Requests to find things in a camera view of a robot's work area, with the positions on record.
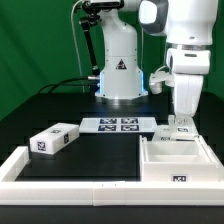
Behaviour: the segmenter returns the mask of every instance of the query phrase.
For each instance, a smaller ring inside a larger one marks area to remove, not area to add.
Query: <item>green backdrop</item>
[[[41,87],[78,77],[79,69],[72,37],[72,0],[1,0],[0,2],[0,120],[34,95]],[[91,66],[83,32],[75,15],[82,69],[89,75]],[[137,13],[121,13],[121,18],[138,31],[139,63],[141,29]],[[104,66],[104,44],[100,25],[91,30],[98,64]],[[204,91],[224,99],[224,0],[213,32],[211,71]],[[163,64],[164,37],[144,35],[143,70],[149,74]],[[81,91],[62,87],[58,91]]]

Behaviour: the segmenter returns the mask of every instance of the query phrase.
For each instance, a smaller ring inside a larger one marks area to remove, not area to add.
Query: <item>small white object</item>
[[[142,1],[139,8],[139,20],[143,24],[150,24],[156,21],[157,7],[150,1]]]
[[[195,137],[199,136],[191,117],[169,115],[168,121],[171,139],[194,140]]]
[[[80,133],[155,132],[154,117],[83,118]]]
[[[30,148],[32,152],[53,155],[78,137],[78,125],[57,123],[30,138]]]
[[[153,142],[161,141],[171,141],[171,133],[169,125],[159,125],[156,128],[155,134],[152,138]]]
[[[148,142],[140,136],[141,181],[219,182],[224,168],[199,136],[195,141]]]

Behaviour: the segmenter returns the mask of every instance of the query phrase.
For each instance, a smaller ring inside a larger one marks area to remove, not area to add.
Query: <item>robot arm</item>
[[[175,135],[178,127],[191,129],[204,75],[210,69],[212,29],[216,20],[218,0],[143,0],[139,21],[146,33],[167,35],[166,65],[170,73],[158,72],[150,77],[153,93],[160,93],[161,81],[173,87],[175,119],[169,119]],[[192,135],[197,132],[194,126]]]

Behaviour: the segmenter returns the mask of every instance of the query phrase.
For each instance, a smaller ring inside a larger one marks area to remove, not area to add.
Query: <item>black table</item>
[[[39,94],[0,122],[0,161],[19,145],[58,122],[80,124],[84,117],[155,117],[167,124],[169,94],[149,96],[134,106],[96,103],[88,94]],[[224,102],[203,93],[194,121],[199,133],[224,160]],[[149,140],[152,134],[142,133]],[[32,162],[17,181],[139,180],[139,134],[81,134],[54,156],[30,153]],[[224,223],[224,207],[174,206],[0,206],[1,223]]]

